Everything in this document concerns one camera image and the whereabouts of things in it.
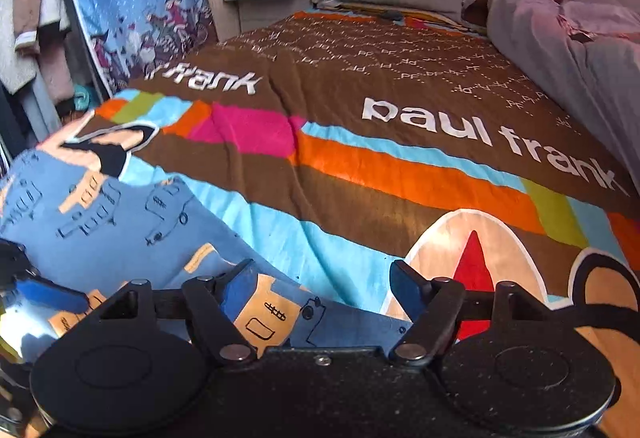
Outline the hanging beige grey clothes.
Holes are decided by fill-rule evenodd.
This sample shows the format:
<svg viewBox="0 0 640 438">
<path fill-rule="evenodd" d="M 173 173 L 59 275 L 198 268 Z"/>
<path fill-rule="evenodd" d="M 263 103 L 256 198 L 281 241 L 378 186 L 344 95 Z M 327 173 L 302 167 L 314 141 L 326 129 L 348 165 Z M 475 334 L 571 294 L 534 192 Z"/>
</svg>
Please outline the hanging beige grey clothes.
<svg viewBox="0 0 640 438">
<path fill-rule="evenodd" d="M 74 97 L 64 0 L 1 0 L 1 84 L 18 95 L 37 140 L 61 127 L 56 106 Z"/>
</svg>

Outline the paul frank colourful bedspread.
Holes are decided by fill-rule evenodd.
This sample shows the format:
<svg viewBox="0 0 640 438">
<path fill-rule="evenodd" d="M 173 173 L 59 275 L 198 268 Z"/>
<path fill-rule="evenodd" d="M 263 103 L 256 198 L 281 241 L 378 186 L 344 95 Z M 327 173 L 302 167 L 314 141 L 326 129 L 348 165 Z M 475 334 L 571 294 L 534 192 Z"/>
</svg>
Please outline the paul frank colourful bedspread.
<svg viewBox="0 0 640 438">
<path fill-rule="evenodd" d="M 308 291 L 401 317 L 406 259 L 639 314 L 625 167 L 487 40 L 297 13 L 154 68 L 43 143 L 92 184 L 176 175 Z"/>
</svg>

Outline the grey purple duvet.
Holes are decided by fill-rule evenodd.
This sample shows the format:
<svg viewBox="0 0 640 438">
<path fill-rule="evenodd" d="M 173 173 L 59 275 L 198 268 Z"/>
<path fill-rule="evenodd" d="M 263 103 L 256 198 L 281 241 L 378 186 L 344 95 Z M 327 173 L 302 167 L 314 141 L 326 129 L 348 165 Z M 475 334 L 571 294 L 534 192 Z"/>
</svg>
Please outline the grey purple duvet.
<svg viewBox="0 0 640 438">
<path fill-rule="evenodd" d="M 639 183 L 639 13 L 617 0 L 488 0 L 494 46 Z"/>
</svg>

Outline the teal toy on floor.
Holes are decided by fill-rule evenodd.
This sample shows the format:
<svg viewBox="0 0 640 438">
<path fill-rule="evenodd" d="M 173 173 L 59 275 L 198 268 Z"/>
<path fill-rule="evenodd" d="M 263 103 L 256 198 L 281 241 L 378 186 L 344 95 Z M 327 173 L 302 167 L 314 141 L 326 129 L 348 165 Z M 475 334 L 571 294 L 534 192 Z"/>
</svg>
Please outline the teal toy on floor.
<svg viewBox="0 0 640 438">
<path fill-rule="evenodd" d="M 93 86 L 75 83 L 73 102 L 76 112 L 87 112 L 99 107 L 102 100 L 101 95 Z"/>
</svg>

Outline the blue car print pants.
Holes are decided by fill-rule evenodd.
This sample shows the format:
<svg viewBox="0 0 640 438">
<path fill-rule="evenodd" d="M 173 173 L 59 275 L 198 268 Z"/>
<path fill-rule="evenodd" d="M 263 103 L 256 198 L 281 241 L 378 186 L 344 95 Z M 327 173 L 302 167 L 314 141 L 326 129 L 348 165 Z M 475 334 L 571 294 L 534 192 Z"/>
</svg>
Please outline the blue car print pants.
<svg viewBox="0 0 640 438">
<path fill-rule="evenodd" d="M 258 354 L 282 345 L 390 350 L 409 327 L 285 279 L 179 179 L 130 187 L 32 152 L 1 181 L 1 235 L 25 245 L 46 279 L 96 303 L 129 280 L 171 289 L 242 265 L 219 305 Z"/>
</svg>

